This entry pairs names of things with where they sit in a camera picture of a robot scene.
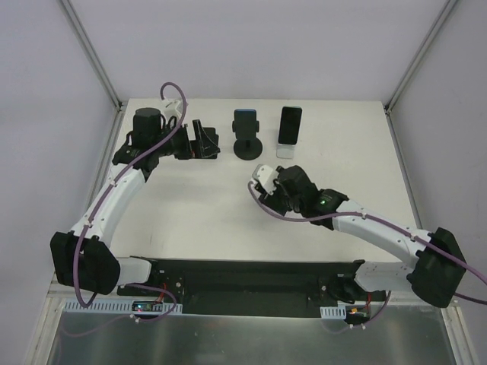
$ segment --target metal frame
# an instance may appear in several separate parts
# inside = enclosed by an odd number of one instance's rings
[[[110,98],[112,104],[116,107],[116,115],[113,120],[113,124],[110,130],[110,134],[107,138],[106,146],[103,150],[102,158],[100,159],[98,165],[98,172],[96,179],[94,181],[91,193],[88,197],[88,203],[90,203],[101,186],[106,177],[110,159],[115,148],[115,143],[119,130],[122,125],[122,120],[124,117],[124,110],[127,101],[121,101],[117,95],[113,84],[111,83],[108,74],[103,67],[101,60],[99,59],[93,44],[91,43],[88,34],[76,13],[70,0],[57,0],[60,8],[65,14],[70,26],[73,29],[80,47],[83,49],[88,61],[90,62],[94,73],[97,75],[100,83],[102,84],[107,96]],[[406,184],[406,190],[408,192],[409,200],[411,202],[413,214],[415,217],[415,222],[418,227],[421,227],[421,220],[419,217],[417,205],[415,203],[414,195],[412,194],[411,184],[409,181],[409,176],[407,173],[406,165],[403,159],[403,154],[397,140],[396,133],[394,131],[393,123],[390,118],[391,111],[397,105],[398,100],[401,98],[404,90],[408,86],[412,77],[415,75],[417,70],[420,68],[422,61],[431,49],[432,44],[437,39],[438,34],[444,28],[447,20],[454,13],[460,0],[447,0],[444,7],[441,9],[440,14],[435,19],[430,30],[428,31],[426,37],[422,41],[418,51],[415,53],[412,61],[409,63],[408,68],[403,74],[400,82],[398,83],[396,89],[394,90],[390,101],[386,104],[384,111],[387,117],[387,123],[390,128],[390,134],[393,139],[394,147],[396,149],[397,158],[401,168],[401,172]],[[47,363],[49,359],[49,353],[51,351],[53,342],[55,340],[56,329],[59,324],[59,319],[62,313],[62,308],[65,305],[66,298],[75,297],[72,288],[63,287],[56,281],[56,276],[53,278],[53,282],[49,288],[49,293],[47,294],[46,301],[43,306],[43,311],[41,312],[39,322],[34,334],[33,341],[30,345],[30,349],[27,353],[26,363],[40,365]],[[105,297],[116,297],[115,294],[111,294]],[[130,299],[142,299],[141,297],[131,297]],[[407,305],[407,306],[424,306],[426,303],[419,300],[416,296],[411,294],[394,294],[391,298],[390,303],[392,305]],[[448,337],[450,339],[450,344],[454,352],[455,360],[458,364],[478,364],[479,360],[476,356],[476,352],[472,346],[472,342],[468,331],[466,329],[466,324],[463,319],[463,314],[461,308],[459,308],[457,301],[452,304],[451,307],[442,310],[444,323],[447,328]]]
[[[426,55],[428,54],[431,45],[437,39],[438,34],[443,29],[447,20],[451,17],[451,15],[453,14],[454,10],[457,8],[457,5],[459,3],[460,0],[447,0],[447,2],[445,2],[444,7],[440,11],[440,14],[434,20],[433,25],[431,26],[428,33],[426,34],[426,37],[423,39],[421,45],[416,51],[416,54],[412,58],[412,61],[409,63],[406,72],[404,73],[399,84],[397,85],[396,90],[393,92],[393,96],[390,98],[390,101],[386,104],[386,112],[388,114],[397,104],[397,101],[403,94],[403,91],[406,89],[406,86],[411,81],[412,76],[414,76],[416,71],[419,69],[419,66],[421,65],[423,59],[425,59]]]
[[[98,54],[94,50],[93,44],[86,33],[86,30],[81,23],[78,14],[76,14],[76,10],[73,7],[73,4],[70,0],[58,0],[59,6],[62,9],[62,12],[65,14],[66,18],[68,19],[69,25],[71,25],[73,29],[73,33],[78,38],[81,48],[86,55],[86,58],[90,62],[91,66],[93,67],[94,73],[97,75],[100,83],[102,84],[103,88],[107,92],[108,97],[112,101],[112,104],[119,110],[122,106],[122,102],[118,97],[113,85],[108,78],[108,74],[105,71],[100,59],[98,58]]]
[[[441,312],[457,364],[480,364],[472,339],[467,331],[462,309],[459,306],[449,306],[442,309]]]

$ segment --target silver metal surface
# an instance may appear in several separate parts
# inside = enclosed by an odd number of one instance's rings
[[[457,365],[480,364],[472,340],[466,330],[462,309],[459,306],[442,309],[445,328]]]
[[[421,65],[421,61],[428,53],[428,50],[431,48],[431,45],[433,44],[437,35],[440,33],[440,30],[443,28],[448,18],[453,14],[453,11],[458,3],[460,3],[460,0],[447,0],[445,2],[444,7],[440,11],[440,14],[437,16],[433,25],[429,29],[428,34],[426,35],[418,51],[412,58],[411,63],[409,63],[409,66],[406,69],[403,77],[401,78],[401,81],[397,85],[396,90],[393,92],[393,96],[390,98],[389,103],[386,104],[387,112],[390,112],[397,104],[397,100],[401,97],[401,94],[408,85],[409,80],[415,74],[417,68]]]
[[[76,14],[76,10],[73,7],[73,4],[70,0],[58,0],[61,9],[65,13],[66,17],[70,25],[72,26],[73,31],[75,32],[76,37],[81,44],[81,48],[84,51],[84,54],[88,58],[88,61],[91,63],[93,67],[94,73],[97,74],[103,88],[107,92],[108,97],[112,100],[113,105],[119,109],[121,106],[121,102],[119,97],[117,96],[115,89],[113,88],[110,79],[108,78],[107,72],[105,68],[101,64],[100,59],[96,51],[94,50],[93,45],[91,44],[90,39],[84,30],[83,24],[81,23],[78,14]]]
[[[418,228],[423,228],[421,223],[421,218],[419,217],[418,205],[416,204],[414,195],[412,194],[411,182],[409,180],[406,164],[404,162],[404,156],[401,151],[401,147],[399,146],[399,141],[397,140],[397,134],[396,131],[394,130],[394,124],[392,122],[391,115],[387,111],[386,111],[386,119],[390,130],[390,136],[393,139],[394,148],[396,150],[397,160],[399,161],[399,167],[401,168],[401,174],[403,175],[404,185],[406,186],[406,191],[408,193],[409,202],[411,203],[411,209],[412,209],[412,215],[414,216],[414,221],[416,222],[416,226]]]
[[[47,363],[64,304],[65,301],[62,298],[46,298],[32,345],[27,353],[26,365],[44,365]]]
[[[71,333],[116,315],[63,313]],[[80,338],[56,335],[49,364],[454,364],[441,311],[390,306],[365,330],[334,335],[343,322],[263,317],[128,317]]]

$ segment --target phone screen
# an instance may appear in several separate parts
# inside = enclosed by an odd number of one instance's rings
[[[303,110],[297,106],[282,108],[281,125],[279,126],[279,144],[297,144],[299,125]]]

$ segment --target smartphone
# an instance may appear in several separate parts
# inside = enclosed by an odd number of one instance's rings
[[[284,106],[282,108],[277,157],[288,159],[294,157],[294,146],[298,143],[302,113],[303,110],[298,106]]]

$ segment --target metal panel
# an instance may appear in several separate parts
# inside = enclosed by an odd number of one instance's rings
[[[114,317],[63,313],[62,326],[79,333]],[[181,315],[136,324],[122,318],[81,338],[58,333],[49,364],[455,363],[439,309],[390,306],[365,330],[330,333],[342,327],[319,319]]]

